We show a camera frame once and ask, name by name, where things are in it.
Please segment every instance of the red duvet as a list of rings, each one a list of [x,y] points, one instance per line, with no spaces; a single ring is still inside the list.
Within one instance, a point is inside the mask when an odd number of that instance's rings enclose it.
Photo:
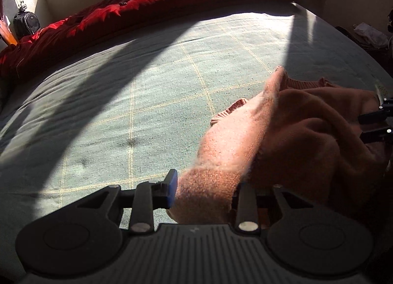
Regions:
[[[5,48],[0,52],[0,75],[21,83],[120,33],[231,1],[234,0],[105,0]]]

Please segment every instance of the white plastic bag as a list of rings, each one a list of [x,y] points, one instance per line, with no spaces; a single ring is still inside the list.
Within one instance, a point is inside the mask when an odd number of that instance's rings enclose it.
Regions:
[[[363,36],[368,43],[377,49],[388,46],[388,37],[364,22],[355,27],[354,31],[360,36]]]

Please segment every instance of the black backpack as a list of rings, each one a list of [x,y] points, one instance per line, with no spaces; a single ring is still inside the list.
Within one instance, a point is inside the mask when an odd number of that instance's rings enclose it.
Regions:
[[[41,29],[37,16],[33,12],[26,11],[26,4],[23,2],[20,4],[19,12],[14,17],[14,29],[18,40],[33,35]]]

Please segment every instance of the rivet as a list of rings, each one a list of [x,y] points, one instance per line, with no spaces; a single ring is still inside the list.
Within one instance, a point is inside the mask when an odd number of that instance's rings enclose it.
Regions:
[[[258,224],[250,221],[242,222],[239,224],[239,229],[243,232],[253,232],[258,229]]]
[[[150,225],[147,223],[135,223],[134,225],[131,226],[131,231],[135,233],[145,233],[148,230],[150,230]]]

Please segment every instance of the orange object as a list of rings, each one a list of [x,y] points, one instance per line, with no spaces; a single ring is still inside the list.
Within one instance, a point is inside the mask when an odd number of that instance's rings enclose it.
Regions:
[[[7,28],[5,23],[0,20],[0,36],[3,38],[4,42],[7,45],[14,44],[16,45],[18,41],[15,40],[14,36],[10,32],[10,30]]]

